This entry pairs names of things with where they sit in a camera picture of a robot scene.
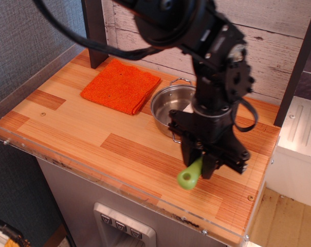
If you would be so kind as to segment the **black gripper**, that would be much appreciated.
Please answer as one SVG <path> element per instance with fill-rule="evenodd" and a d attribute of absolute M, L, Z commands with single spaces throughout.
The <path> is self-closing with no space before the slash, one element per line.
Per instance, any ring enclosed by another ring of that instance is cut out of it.
<path fill-rule="evenodd" d="M 169 129 L 181 138 L 184 164 L 189 167 L 202 156 L 202 178 L 210 179 L 215 170 L 226 165 L 242 174 L 250 153 L 233 132 L 237 104 L 222 115 L 204 115 L 194 110 L 171 110 Z"/>

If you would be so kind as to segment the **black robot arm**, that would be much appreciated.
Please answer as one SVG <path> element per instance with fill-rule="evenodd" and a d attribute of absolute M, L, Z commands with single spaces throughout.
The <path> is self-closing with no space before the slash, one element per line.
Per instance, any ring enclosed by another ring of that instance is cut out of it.
<path fill-rule="evenodd" d="M 192 113 L 171 110 L 169 129 L 181 139 L 184 164 L 202 161 L 202 177 L 226 165 L 238 173 L 250 153 L 235 137 L 240 104 L 254 79 L 246 61 L 244 35 L 213 1 L 120 1 L 135 16 L 142 38 L 157 49 L 179 48 L 192 57 L 196 92 Z"/>

